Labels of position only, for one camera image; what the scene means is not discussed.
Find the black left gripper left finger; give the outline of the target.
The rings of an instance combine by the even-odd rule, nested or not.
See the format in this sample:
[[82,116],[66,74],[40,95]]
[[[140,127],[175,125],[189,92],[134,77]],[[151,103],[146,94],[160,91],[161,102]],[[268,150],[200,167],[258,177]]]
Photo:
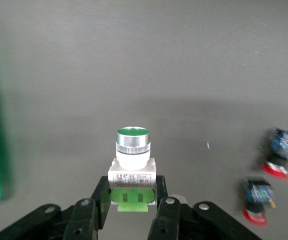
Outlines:
[[91,197],[62,210],[42,205],[0,231],[0,240],[97,240],[110,207],[108,177],[102,176]]

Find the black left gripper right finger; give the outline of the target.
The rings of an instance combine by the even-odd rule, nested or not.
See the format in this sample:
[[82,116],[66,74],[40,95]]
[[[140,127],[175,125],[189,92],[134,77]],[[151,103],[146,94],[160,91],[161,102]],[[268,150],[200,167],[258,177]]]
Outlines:
[[197,202],[193,207],[169,196],[165,177],[156,177],[158,210],[149,240],[259,240],[216,204]]

